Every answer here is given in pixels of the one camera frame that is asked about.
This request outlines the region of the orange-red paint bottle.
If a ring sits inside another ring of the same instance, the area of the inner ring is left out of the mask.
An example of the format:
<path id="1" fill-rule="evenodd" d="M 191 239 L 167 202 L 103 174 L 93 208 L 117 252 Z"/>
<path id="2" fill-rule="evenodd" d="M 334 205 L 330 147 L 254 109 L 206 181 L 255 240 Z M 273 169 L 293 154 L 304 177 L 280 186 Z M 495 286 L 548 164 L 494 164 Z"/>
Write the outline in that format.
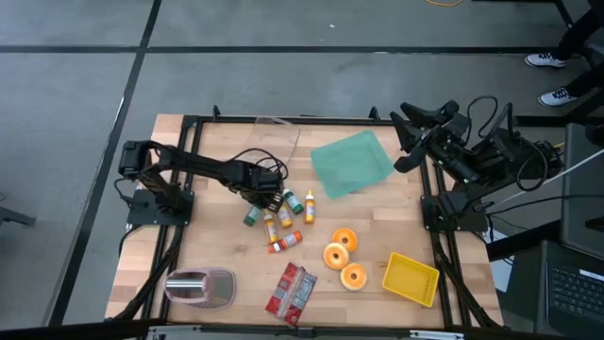
<path id="1" fill-rule="evenodd" d="M 299 244 L 303 240 L 302 233 L 300 231 L 295 231 L 282 239 L 279 239 L 273 242 L 268 247 L 269 253 L 279 253 L 287 248 L 294 247 Z"/>

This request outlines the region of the yellow plastic basket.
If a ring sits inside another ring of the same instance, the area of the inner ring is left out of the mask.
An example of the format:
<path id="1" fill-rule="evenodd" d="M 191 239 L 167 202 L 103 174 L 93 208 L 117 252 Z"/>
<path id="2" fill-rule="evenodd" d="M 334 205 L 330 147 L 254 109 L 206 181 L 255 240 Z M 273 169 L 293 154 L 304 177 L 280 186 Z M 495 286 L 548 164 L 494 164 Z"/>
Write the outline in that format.
<path id="1" fill-rule="evenodd" d="M 440 271 L 404 255 L 392 252 L 382 287 L 425 307 L 432 307 Z"/>

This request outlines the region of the green paint bottle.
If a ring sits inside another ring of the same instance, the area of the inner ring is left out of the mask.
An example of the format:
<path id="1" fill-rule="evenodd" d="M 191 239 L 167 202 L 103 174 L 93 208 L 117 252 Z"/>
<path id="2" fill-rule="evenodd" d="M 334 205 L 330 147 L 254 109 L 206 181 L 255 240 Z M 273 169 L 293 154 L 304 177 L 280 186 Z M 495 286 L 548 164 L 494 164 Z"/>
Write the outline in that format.
<path id="1" fill-rule="evenodd" d="M 294 214 L 301 214 L 304 211 L 304 206 L 302 205 L 300 200 L 295 196 L 293 191 L 285 188 L 283 190 L 283 197 L 285 199 L 285 202 Z"/>
<path id="2" fill-rule="evenodd" d="M 253 227 L 256 222 L 262 217 L 262 209 L 256 205 L 252 205 L 243 219 L 243 223 L 248 227 Z"/>

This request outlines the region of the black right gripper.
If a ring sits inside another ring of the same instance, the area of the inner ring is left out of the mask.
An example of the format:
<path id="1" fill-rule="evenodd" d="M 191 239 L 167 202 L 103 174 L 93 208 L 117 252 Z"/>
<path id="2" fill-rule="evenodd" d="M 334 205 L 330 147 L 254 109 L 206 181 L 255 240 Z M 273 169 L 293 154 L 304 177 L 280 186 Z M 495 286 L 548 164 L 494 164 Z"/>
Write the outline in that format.
<path id="1" fill-rule="evenodd" d="M 450 121 L 459 112 L 456 101 L 449 100 L 437 110 L 424 110 L 403 102 L 400 109 L 410 121 L 394 111 L 390 113 L 401 149 L 406 153 L 406 156 L 395 161 L 395 170 L 408 173 L 418 167 L 426 156 L 430 156 L 449 173 L 473 172 L 461 154 L 461 140 L 447 128 L 439 126 Z"/>

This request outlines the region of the grey chair base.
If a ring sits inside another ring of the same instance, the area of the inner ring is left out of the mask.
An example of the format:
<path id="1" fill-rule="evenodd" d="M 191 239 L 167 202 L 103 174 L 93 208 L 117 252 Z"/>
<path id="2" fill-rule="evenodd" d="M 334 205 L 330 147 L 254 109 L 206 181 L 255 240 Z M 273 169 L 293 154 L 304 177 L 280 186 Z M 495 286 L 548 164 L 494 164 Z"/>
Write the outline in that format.
<path id="1" fill-rule="evenodd" d="M 36 218 L 29 216 L 14 210 L 8 209 L 1 206 L 1 203 L 7 198 L 7 196 L 0 192 L 0 227 L 4 223 L 14 222 L 26 227 L 33 227 L 36 223 Z"/>

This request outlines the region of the person's leg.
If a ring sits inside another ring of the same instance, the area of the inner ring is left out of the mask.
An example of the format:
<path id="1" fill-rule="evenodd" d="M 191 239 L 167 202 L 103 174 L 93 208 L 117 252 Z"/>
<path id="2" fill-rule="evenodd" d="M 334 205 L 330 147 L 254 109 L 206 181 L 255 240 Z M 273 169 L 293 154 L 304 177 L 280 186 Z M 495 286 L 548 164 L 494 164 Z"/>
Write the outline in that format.
<path id="1" fill-rule="evenodd" d="M 581 97 L 596 87 L 604 86 L 604 60 L 590 71 L 578 76 L 564 86 L 573 97 Z"/>
<path id="2" fill-rule="evenodd" d="M 588 0 L 590 9 L 562 36 L 555 52 L 558 60 L 569 60 L 600 28 L 604 28 L 604 0 Z"/>

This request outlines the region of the person's white shoe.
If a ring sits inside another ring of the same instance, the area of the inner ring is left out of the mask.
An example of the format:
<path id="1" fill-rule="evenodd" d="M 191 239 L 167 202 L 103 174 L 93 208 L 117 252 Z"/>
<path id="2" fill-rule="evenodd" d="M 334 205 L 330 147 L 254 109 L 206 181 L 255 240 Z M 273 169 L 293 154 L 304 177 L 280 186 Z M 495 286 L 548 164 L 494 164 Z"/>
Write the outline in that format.
<path id="1" fill-rule="evenodd" d="M 551 53 L 530 54 L 525 56 L 524 61 L 528 66 L 531 67 L 553 69 L 564 68 L 567 63 L 566 60 L 557 59 Z"/>
<path id="2" fill-rule="evenodd" d="M 577 99 L 576 96 L 571 95 L 565 88 L 560 88 L 556 91 L 540 95 L 538 102 L 546 107 L 560 107 Z"/>

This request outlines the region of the dark laptop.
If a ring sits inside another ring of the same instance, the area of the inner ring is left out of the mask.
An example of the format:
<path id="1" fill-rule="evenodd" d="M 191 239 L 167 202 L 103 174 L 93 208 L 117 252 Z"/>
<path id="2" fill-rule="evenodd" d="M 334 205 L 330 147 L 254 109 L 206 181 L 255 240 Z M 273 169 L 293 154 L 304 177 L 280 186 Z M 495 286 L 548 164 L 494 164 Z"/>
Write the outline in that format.
<path id="1" fill-rule="evenodd" d="M 604 261 L 543 241 L 534 330 L 604 340 Z"/>

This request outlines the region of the clear plastic container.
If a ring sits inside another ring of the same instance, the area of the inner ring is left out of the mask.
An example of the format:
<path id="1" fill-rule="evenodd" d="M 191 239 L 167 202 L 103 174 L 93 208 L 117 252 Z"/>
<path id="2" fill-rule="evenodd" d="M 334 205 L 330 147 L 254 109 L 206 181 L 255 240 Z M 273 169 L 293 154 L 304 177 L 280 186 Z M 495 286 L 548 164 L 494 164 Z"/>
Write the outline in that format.
<path id="1" fill-rule="evenodd" d="M 300 128 L 283 119 L 258 117 L 250 135 L 250 145 L 273 154 L 288 165 L 300 136 Z"/>

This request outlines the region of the silver metal cylinder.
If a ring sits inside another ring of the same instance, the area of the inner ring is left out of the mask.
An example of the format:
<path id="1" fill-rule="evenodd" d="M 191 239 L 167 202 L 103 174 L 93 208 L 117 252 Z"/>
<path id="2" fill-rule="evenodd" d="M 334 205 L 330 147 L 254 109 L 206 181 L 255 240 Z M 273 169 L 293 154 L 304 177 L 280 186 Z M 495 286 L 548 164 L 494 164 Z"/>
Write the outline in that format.
<path id="1" fill-rule="evenodd" d="M 199 278 L 171 278 L 165 282 L 165 288 L 171 290 L 203 291 L 205 285 L 205 280 Z"/>

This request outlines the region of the red snack package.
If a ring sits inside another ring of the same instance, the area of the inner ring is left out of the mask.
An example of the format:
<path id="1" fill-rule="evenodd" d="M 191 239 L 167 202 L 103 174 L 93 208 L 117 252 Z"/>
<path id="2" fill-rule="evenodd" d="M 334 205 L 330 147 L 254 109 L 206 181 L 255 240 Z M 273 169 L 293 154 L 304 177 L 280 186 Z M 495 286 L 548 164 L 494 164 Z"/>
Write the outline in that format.
<path id="1" fill-rule="evenodd" d="M 295 327 L 310 299 L 317 277 L 304 267 L 288 263 L 265 311 Z"/>

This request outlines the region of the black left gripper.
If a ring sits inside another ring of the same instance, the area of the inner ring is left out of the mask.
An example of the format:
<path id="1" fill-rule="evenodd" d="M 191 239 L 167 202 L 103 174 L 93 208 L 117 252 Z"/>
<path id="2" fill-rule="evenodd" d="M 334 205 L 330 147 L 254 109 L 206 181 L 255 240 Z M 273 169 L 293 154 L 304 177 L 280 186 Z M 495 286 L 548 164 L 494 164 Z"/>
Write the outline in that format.
<path id="1" fill-rule="evenodd" d="M 259 208 L 277 213 L 282 207 L 283 176 L 276 170 L 247 161 L 226 163 L 226 187 Z"/>

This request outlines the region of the teal plastic tray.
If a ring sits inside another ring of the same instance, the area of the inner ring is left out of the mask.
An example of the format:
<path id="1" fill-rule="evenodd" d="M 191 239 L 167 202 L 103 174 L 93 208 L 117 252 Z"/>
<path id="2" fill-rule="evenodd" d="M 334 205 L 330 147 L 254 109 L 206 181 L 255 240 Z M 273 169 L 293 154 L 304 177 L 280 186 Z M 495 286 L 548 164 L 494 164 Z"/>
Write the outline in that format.
<path id="1" fill-rule="evenodd" d="M 312 168 L 331 199 L 389 177 L 394 166 L 372 130 L 364 130 L 310 153 Z"/>

